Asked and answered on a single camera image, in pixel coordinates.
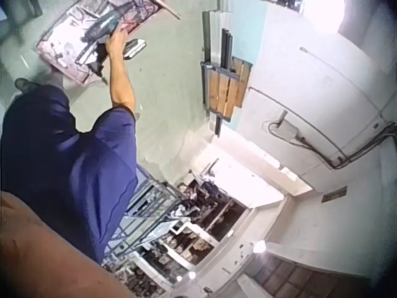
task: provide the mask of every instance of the wooden plank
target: wooden plank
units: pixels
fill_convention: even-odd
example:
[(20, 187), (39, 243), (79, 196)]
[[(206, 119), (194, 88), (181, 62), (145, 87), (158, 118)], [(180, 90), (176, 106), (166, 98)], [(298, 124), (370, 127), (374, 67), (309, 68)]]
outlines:
[(216, 111), (223, 115), (225, 112), (225, 104), (228, 98), (229, 77), (224, 74), (219, 76), (219, 92), (218, 92), (218, 107)]
[(225, 120), (231, 119), (231, 116), (233, 114), (233, 108), (236, 104), (237, 93), (238, 93), (238, 81), (235, 79), (230, 79), (228, 100), (226, 102), (225, 113), (223, 113)]
[(232, 70), (234, 70), (239, 76), (241, 75), (241, 67), (243, 66), (242, 59), (233, 57)]
[(216, 110), (218, 107), (218, 88), (219, 88), (219, 73), (215, 70), (210, 72), (210, 108)]
[(240, 80), (238, 84), (239, 86), (237, 92), (236, 107), (243, 106), (244, 95), (246, 93), (246, 89), (248, 86), (248, 79), (250, 72), (251, 72), (251, 66), (248, 63), (244, 62), (241, 68)]

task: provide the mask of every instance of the electrical wire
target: electrical wire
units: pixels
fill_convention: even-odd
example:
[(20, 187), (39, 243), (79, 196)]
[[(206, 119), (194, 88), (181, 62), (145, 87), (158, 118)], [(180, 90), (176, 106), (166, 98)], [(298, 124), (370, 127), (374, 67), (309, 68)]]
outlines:
[(280, 137), (279, 135), (277, 135), (275, 132), (272, 131), (272, 128), (271, 128), (272, 125), (278, 125), (278, 123), (276, 123), (276, 122), (271, 122), (271, 123), (267, 126), (267, 130), (269, 131), (269, 133), (270, 133), (271, 135), (273, 135), (273, 137), (279, 138), (280, 140), (283, 140), (283, 141), (285, 141), (285, 142), (287, 142), (287, 143), (289, 143), (289, 144), (291, 144), (291, 145), (294, 145), (294, 146), (299, 147), (299, 148), (302, 148), (302, 149), (307, 149), (307, 150), (310, 149), (310, 148), (307, 147), (307, 146), (300, 145), (300, 144), (297, 144), (297, 143), (293, 143), (293, 142), (291, 142), (291, 141), (288, 141), (288, 140), (286, 140), (286, 139)]
[(386, 140), (388, 137), (397, 137), (397, 126), (394, 122), (391, 122), (389, 125), (387, 125), (381, 132), (379, 132), (376, 136), (374, 136), (371, 140), (369, 140), (366, 144), (364, 144), (362, 147), (360, 147), (356, 152), (346, 156), (344, 159), (339, 157), (338, 162), (335, 163), (332, 159), (330, 159), (328, 156), (324, 155), (321, 153), (318, 149), (316, 149), (311, 143), (306, 141), (306, 139), (302, 136), (297, 135), (295, 137), (295, 140), (297, 140), (299, 143), (291, 142), (288, 141), (281, 136), (277, 135), (273, 130), (272, 126), (273, 125), (280, 125), (280, 122), (271, 122), (268, 126), (267, 129), (271, 135), (273, 135), (276, 138), (279, 138), (293, 146), (296, 146), (298, 148), (306, 149), (309, 151), (312, 151), (316, 155), (318, 155), (331, 169), (343, 169), (347, 165), (351, 164), (352, 162), (358, 160), (359, 158), (363, 157), (366, 155), (368, 152), (373, 150), (376, 146), (381, 144), (384, 140)]

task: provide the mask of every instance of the ceiling light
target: ceiling light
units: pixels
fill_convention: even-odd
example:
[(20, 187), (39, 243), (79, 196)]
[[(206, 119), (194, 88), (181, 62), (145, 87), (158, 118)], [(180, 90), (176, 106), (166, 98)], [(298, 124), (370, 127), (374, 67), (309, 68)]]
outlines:
[(265, 240), (261, 240), (261, 241), (258, 241), (257, 243), (255, 243), (254, 249), (253, 249), (254, 253), (263, 253), (264, 251), (266, 251)]
[(226, 234), (226, 236), (227, 236), (227, 237), (232, 237), (233, 234), (234, 234), (234, 230), (230, 230), (230, 231)]
[(324, 33), (336, 33), (345, 14), (344, 0), (304, 0), (300, 13)]
[(188, 273), (188, 275), (189, 275), (190, 279), (195, 279), (196, 278), (196, 272), (191, 271), (191, 272)]

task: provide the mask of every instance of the floor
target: floor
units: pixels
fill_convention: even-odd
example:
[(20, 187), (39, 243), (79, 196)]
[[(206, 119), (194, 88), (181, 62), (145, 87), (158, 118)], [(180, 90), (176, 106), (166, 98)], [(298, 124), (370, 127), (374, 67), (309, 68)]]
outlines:
[[(16, 78), (40, 80), (50, 72), (34, 46), (42, 32), (75, 1), (39, 2), (43, 16), (33, 19), (28, 1), (14, 0), (11, 22), (0, 23), (0, 102), (5, 108), (16, 92)], [(202, 11), (215, 9), (216, 1), (167, 3), (182, 15), (182, 20), (161, 11), (138, 29), (133, 36), (145, 39), (148, 46), (128, 61), (127, 70), (141, 115), (136, 129), (138, 162), (157, 178), (174, 182), (188, 171), (189, 160), (198, 153), (190, 138), (206, 122), (199, 64), (203, 57)], [(109, 87), (98, 84), (84, 89), (70, 81), (64, 85), (78, 129), (90, 130), (110, 107)]]

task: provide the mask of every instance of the power drill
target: power drill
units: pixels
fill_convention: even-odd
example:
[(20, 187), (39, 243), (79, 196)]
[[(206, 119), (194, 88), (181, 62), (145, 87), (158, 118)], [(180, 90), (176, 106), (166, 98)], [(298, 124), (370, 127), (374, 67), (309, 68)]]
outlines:
[[(102, 62), (106, 58), (105, 42), (114, 33), (121, 18), (130, 9), (138, 7), (135, 0), (127, 2), (114, 10), (99, 17), (86, 31), (83, 42), (86, 42), (86, 47), (81, 51), (76, 59), (77, 65), (87, 65), (88, 68), (97, 76), (102, 78), (104, 83), (107, 83), (102, 75)], [(141, 39), (133, 39), (125, 45), (123, 51), (124, 60), (129, 60), (140, 52), (146, 46), (146, 42)]]

